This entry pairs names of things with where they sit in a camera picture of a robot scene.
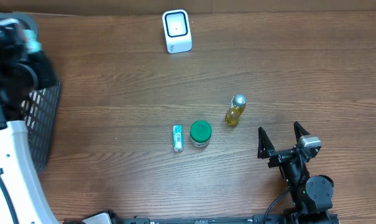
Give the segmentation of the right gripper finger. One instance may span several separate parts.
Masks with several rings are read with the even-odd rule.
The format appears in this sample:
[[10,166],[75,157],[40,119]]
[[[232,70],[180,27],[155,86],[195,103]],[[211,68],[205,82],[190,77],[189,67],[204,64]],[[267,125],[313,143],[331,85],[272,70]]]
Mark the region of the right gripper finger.
[[310,135],[310,133],[297,121],[293,123],[293,126],[297,143],[304,143],[306,136]]
[[275,148],[263,127],[260,127],[258,129],[258,132],[259,132],[259,146],[258,146],[257,157],[259,159],[269,158],[275,152]]

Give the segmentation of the yellow dish soap bottle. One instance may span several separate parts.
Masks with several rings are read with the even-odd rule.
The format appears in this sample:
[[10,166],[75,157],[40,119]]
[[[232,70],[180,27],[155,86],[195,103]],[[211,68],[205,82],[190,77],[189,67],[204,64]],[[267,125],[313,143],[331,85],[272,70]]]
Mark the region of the yellow dish soap bottle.
[[225,122],[230,126],[237,126],[239,119],[246,107],[246,97],[242,94],[235,95],[225,115]]

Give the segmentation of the teal white pouch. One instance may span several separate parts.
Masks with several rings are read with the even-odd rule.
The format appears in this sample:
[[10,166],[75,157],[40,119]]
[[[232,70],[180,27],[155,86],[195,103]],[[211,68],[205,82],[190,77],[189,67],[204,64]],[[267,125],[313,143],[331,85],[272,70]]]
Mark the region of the teal white pouch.
[[42,50],[41,43],[37,40],[37,34],[33,30],[23,30],[25,47],[28,54],[34,54]]

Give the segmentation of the small teal white box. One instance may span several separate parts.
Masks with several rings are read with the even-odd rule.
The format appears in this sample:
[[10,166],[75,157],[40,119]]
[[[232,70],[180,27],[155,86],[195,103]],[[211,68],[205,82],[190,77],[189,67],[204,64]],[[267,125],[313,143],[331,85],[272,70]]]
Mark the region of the small teal white box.
[[183,150],[183,130],[181,125],[173,126],[173,148],[175,152]]

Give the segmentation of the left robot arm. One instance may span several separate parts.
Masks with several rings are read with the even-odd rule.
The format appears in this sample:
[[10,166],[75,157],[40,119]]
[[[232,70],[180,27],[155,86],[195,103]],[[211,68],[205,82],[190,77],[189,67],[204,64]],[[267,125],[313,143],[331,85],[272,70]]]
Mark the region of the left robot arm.
[[0,20],[0,223],[58,223],[45,198],[21,104],[58,85],[37,35],[20,20]]

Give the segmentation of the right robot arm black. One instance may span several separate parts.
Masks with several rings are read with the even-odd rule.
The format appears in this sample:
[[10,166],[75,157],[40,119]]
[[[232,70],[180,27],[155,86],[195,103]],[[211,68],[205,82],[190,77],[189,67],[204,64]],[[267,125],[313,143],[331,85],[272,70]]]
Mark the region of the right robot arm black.
[[[268,159],[268,167],[277,167],[287,182],[287,190],[278,196],[263,215],[254,215],[257,223],[338,224],[337,215],[330,214],[334,182],[326,175],[310,176],[306,163],[316,157],[321,140],[307,132],[299,122],[294,122],[296,144],[291,149],[278,151],[274,148],[264,128],[260,127],[257,157]],[[270,215],[276,203],[291,195],[292,208],[281,215]]]

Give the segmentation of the green lid jar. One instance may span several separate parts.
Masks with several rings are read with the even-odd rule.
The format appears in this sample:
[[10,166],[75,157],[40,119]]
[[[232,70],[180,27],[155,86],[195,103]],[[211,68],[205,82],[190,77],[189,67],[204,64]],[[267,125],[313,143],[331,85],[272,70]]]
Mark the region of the green lid jar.
[[211,125],[204,120],[195,121],[190,128],[192,145],[198,148],[206,147],[212,136]]

